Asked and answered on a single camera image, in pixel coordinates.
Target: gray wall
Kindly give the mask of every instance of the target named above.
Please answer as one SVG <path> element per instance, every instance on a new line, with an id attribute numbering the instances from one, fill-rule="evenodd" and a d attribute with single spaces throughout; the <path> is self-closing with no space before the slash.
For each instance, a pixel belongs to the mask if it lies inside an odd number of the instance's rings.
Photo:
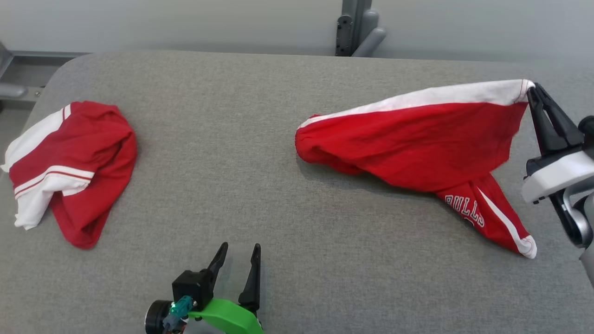
<path id="1" fill-rule="evenodd" d="M 376 56 L 594 58 L 594 0 L 373 0 Z M 332 55 L 342 0 L 2 0 L 13 51 L 125 48 Z"/>
<path id="2" fill-rule="evenodd" d="M 594 0 L 373 0 L 388 35 L 375 56 L 594 60 Z"/>

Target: robotic arm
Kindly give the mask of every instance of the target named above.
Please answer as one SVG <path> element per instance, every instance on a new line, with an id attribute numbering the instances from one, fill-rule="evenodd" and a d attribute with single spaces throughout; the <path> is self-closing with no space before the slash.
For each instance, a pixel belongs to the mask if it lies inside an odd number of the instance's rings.
<path id="1" fill-rule="evenodd" d="M 585 248 L 580 261 L 594 286 L 594 116 L 578 126 L 538 83 L 528 90 L 532 121 L 541 156 L 526 162 L 524 200 L 538 204 L 548 197 L 569 240 Z M 570 196 L 589 192 L 572 204 Z"/>
<path id="2" fill-rule="evenodd" d="M 144 319 L 147 334 L 264 334 L 260 308 L 260 244 L 254 246 L 251 268 L 239 304 L 213 298 L 219 269 L 229 244 L 224 242 L 208 268 L 186 270 L 173 281 L 173 301 L 153 302 Z"/>

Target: white trim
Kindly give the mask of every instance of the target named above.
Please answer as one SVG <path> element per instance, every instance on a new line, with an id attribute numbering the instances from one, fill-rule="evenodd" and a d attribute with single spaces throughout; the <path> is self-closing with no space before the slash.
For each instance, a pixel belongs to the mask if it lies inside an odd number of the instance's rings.
<path id="1" fill-rule="evenodd" d="M 532 81 L 518 79 L 427 88 L 335 114 L 315 116 L 305 121 L 299 128 L 335 117 L 395 111 L 444 103 L 492 103 L 509 106 L 517 102 L 527 102 L 526 92 L 530 87 L 534 87 Z"/>
<path id="2" fill-rule="evenodd" d="M 514 224 L 509 220 L 509 218 L 501 212 L 501 210 L 493 203 L 489 197 L 487 197 L 480 189 L 481 195 L 485 199 L 486 203 L 489 205 L 489 208 L 497 215 L 497 218 L 503 222 L 507 230 L 509 231 L 511 238 L 514 239 L 516 243 L 516 247 L 518 251 L 529 259 L 534 259 L 536 257 L 536 242 L 534 242 L 534 238 L 531 235 L 528 235 L 526 238 L 520 239 L 520 235 L 516 230 Z"/>
<path id="3" fill-rule="evenodd" d="M 19 138 L 13 140 L 6 150 L 5 163 L 0 168 L 8 173 L 17 161 L 31 153 L 50 133 L 57 131 L 68 116 L 70 116 L 70 105 L 37 122 Z"/>
<path id="4" fill-rule="evenodd" d="M 67 105 L 64 107 L 64 120 L 66 120 L 68 117 L 70 117 L 70 114 L 72 112 L 70 111 L 70 105 Z"/>
<path id="5" fill-rule="evenodd" d="M 88 180 L 70 177 L 64 174 L 48 174 L 40 183 L 23 191 L 18 196 L 18 217 L 14 222 L 15 226 L 22 226 L 31 229 L 37 226 L 48 208 L 52 196 L 57 191 L 68 191 L 84 189 Z"/>
<path id="6" fill-rule="evenodd" d="M 89 184 L 85 183 L 77 188 L 62 190 L 62 196 L 66 197 L 66 196 L 76 195 L 76 194 L 80 193 L 81 191 L 85 190 L 87 188 L 87 186 L 89 186 Z"/>
<path id="7" fill-rule="evenodd" d="M 60 175 L 62 175 L 64 177 L 72 178 L 75 181 L 84 182 L 86 184 L 90 183 L 91 181 L 89 179 L 92 179 L 93 176 L 95 175 L 94 172 L 83 171 L 83 170 L 77 169 L 77 168 L 72 168 L 72 167 L 67 167 L 67 166 L 59 166 L 59 165 L 50 166 L 40 175 L 30 179 L 29 181 L 27 181 L 23 184 L 20 184 L 18 187 L 14 188 L 14 194 L 16 195 L 17 193 L 20 192 L 17 196 L 17 198 L 18 198 L 18 197 L 22 196 L 23 194 L 28 193 L 32 189 L 35 189 L 42 183 L 42 181 L 47 177 L 48 173 L 50 173 L 50 172 L 62 172 L 62 173 L 72 174 L 72 175 L 64 175 L 64 174 L 60 174 Z"/>

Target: metal bracket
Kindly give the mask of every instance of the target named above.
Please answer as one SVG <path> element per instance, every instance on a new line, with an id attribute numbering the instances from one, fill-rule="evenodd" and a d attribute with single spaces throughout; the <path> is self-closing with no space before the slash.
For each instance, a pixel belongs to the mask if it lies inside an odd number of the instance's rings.
<path id="1" fill-rule="evenodd" d="M 37 102 L 42 92 L 42 87 L 0 83 L 0 100 Z"/>
<path id="2" fill-rule="evenodd" d="M 370 57 L 386 37 L 378 28 L 379 13 L 371 9 L 371 0 L 343 0 L 342 15 L 337 21 L 336 56 Z"/>
<path id="3" fill-rule="evenodd" d="M 353 41 L 353 19 L 348 15 L 338 18 L 336 23 L 336 52 L 335 56 L 348 57 Z"/>

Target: gray fabric surface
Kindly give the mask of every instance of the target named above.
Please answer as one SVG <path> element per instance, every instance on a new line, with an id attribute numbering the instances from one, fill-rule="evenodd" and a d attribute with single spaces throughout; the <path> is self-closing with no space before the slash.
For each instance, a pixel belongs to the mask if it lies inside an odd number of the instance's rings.
<path id="1" fill-rule="evenodd" d="M 26 128 L 74 100 L 118 105 L 138 135 L 132 180 L 98 245 L 51 213 L 15 228 L 0 181 L 2 333 L 143 333 L 185 269 L 230 249 L 217 297 L 236 300 L 262 245 L 267 333 L 592 333 L 594 290 L 549 203 L 520 196 L 538 155 L 529 113 L 495 171 L 534 260 L 492 244 L 433 196 L 300 161 L 297 126 L 431 86 L 529 78 L 575 119 L 594 71 L 544 65 L 138 51 L 88 55 L 53 76 Z"/>

